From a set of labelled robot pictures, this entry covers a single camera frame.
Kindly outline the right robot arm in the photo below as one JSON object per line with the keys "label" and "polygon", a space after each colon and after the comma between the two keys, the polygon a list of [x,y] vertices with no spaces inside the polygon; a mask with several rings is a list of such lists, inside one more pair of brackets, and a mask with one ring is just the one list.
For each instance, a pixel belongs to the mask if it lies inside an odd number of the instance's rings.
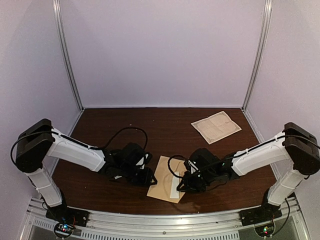
{"label": "right robot arm", "polygon": [[317,138],[293,122],[286,123],[283,131],[273,138],[222,159],[206,148],[197,149],[184,161],[186,171],[176,189],[205,192],[213,182],[224,184],[281,161],[289,161],[287,172],[266,191],[263,205],[256,210],[258,219],[266,221],[303,180],[320,170]]}

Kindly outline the letter sheet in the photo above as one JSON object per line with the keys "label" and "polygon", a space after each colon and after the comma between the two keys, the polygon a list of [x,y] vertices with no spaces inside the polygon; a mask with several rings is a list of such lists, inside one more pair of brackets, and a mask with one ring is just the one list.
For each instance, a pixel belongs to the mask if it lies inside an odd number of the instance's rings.
{"label": "letter sheet", "polygon": [[209,117],[193,122],[191,125],[209,145],[242,130],[225,111],[220,111]]}
{"label": "letter sheet", "polygon": [[179,199],[180,192],[177,190],[178,185],[180,184],[180,173],[178,171],[174,172],[177,176],[173,176],[171,180],[171,188],[170,188],[170,198],[171,199]]}

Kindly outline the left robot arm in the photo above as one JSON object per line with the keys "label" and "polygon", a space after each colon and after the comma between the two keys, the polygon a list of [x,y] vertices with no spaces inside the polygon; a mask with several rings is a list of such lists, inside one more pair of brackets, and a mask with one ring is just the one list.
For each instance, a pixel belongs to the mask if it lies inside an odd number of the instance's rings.
{"label": "left robot arm", "polygon": [[61,222],[72,218],[72,211],[64,205],[62,191],[54,183],[43,164],[47,157],[62,159],[85,167],[109,179],[125,178],[142,187],[157,184],[154,172],[147,167],[152,154],[144,146],[130,142],[121,149],[107,145],[93,146],[65,135],[43,118],[23,133],[10,149],[10,159],[26,174],[48,208]]}

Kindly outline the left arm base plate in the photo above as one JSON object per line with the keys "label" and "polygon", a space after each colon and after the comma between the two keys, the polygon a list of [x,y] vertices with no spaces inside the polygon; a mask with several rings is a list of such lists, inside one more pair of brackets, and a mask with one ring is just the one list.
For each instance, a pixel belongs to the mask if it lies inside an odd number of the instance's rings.
{"label": "left arm base plate", "polygon": [[86,227],[89,219],[89,212],[59,205],[56,207],[47,207],[45,217],[71,226]]}

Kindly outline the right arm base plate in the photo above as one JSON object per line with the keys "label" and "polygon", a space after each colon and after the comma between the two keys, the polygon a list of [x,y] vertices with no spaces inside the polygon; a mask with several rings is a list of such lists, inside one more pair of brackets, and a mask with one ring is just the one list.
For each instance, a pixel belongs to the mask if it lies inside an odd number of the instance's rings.
{"label": "right arm base plate", "polygon": [[255,225],[267,221],[271,221],[274,218],[282,216],[280,206],[272,205],[269,203],[263,203],[261,206],[241,210],[239,217],[242,226]]}

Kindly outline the brown paper envelope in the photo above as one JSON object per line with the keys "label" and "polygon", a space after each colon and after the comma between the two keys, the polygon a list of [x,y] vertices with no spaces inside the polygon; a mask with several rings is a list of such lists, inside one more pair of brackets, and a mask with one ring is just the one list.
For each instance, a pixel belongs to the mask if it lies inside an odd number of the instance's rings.
{"label": "brown paper envelope", "polygon": [[146,196],[150,198],[166,201],[169,203],[177,204],[180,202],[180,200],[182,199],[185,193],[180,192],[179,199],[170,198],[172,178],[174,175],[172,175],[172,173],[168,168],[168,160],[169,160],[169,157],[167,156],[161,155],[159,157],[158,164],[154,173],[157,179],[157,185],[150,186]]}

